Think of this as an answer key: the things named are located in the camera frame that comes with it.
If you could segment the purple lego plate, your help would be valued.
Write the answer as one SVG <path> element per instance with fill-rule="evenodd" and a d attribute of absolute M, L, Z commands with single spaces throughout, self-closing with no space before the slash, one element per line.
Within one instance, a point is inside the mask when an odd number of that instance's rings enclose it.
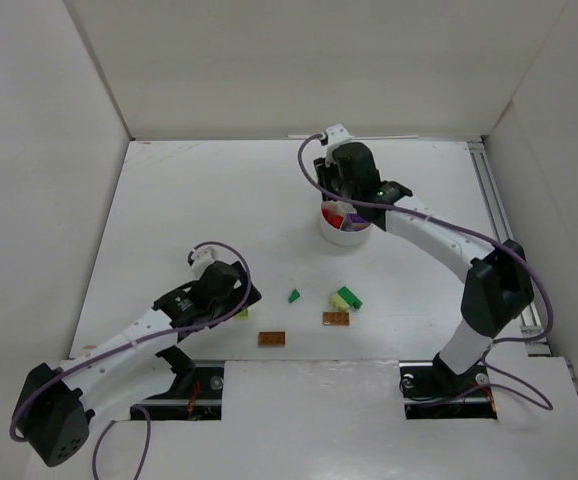
<path fill-rule="evenodd" d="M 345 220 L 345 231 L 361 231 L 371 225 L 370 222 L 363 219 L 357 213 L 349 213 Z"/>

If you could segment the red long lego brick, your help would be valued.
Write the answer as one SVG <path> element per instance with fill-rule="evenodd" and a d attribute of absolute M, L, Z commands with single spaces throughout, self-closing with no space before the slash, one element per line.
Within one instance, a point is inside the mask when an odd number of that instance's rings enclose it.
<path fill-rule="evenodd" d="M 335 230 L 340 230 L 344 224 L 345 216 L 333 210 L 322 210 L 323 220 Z"/>

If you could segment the small green sloped lego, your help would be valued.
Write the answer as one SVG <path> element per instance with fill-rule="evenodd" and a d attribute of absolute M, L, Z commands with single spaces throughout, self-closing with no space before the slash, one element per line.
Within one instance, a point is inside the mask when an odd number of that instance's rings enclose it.
<path fill-rule="evenodd" d="M 297 289 L 294 289 L 288 297 L 288 303 L 292 304 L 295 301 L 297 301 L 299 298 L 300 298 L 300 292 Z"/>

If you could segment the green and yellow lego stack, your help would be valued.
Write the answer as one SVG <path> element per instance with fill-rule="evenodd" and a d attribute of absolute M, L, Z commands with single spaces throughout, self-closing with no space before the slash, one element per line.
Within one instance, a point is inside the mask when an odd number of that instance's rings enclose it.
<path fill-rule="evenodd" d="M 358 311 L 363 302 L 348 287 L 342 286 L 330 297 L 330 305 L 341 312 Z"/>

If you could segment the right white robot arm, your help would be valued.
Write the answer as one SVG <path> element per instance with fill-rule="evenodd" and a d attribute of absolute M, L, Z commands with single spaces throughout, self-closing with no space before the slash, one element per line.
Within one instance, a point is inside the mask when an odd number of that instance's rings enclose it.
<path fill-rule="evenodd" d="M 328 146 L 314 161 L 320 188 L 351 203 L 364 220 L 403 238 L 447 267 L 464 285 L 461 321 L 434 358 L 434 369 L 449 381 L 466 374 L 506 325 L 534 300 L 522 265 L 522 247 L 509 240 L 491 244 L 455 230 L 413 192 L 380 178 L 371 150 L 346 141 Z"/>

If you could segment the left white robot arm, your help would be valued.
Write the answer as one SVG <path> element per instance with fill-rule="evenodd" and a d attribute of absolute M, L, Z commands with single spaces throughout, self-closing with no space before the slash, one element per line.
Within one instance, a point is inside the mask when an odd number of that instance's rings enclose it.
<path fill-rule="evenodd" d="M 193 280 L 157 299 L 121 333 L 57 367 L 34 367 L 12 414 L 11 438 L 57 467 L 84 446 L 97 422 L 123 416 L 152 395 L 185 390 L 195 363 L 181 342 L 261 299 L 244 260 L 225 263 L 205 253 L 189 263 Z"/>

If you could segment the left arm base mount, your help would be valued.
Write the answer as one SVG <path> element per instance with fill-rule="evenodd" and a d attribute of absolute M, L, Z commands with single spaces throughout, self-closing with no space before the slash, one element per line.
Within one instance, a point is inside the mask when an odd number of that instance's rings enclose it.
<path fill-rule="evenodd" d="M 196 362 L 179 347 L 170 347 L 156 355 L 154 373 L 164 386 L 130 409 L 131 420 L 144 420 L 142 407 L 155 421 L 219 421 L 225 363 Z"/>

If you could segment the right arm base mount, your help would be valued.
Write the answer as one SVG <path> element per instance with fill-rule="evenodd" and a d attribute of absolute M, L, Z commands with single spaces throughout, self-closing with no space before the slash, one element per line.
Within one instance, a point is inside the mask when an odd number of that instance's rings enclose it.
<path fill-rule="evenodd" d="M 438 357 L 400 361 L 399 390 L 407 420 L 496 420 L 486 368 L 477 361 L 456 375 Z"/>

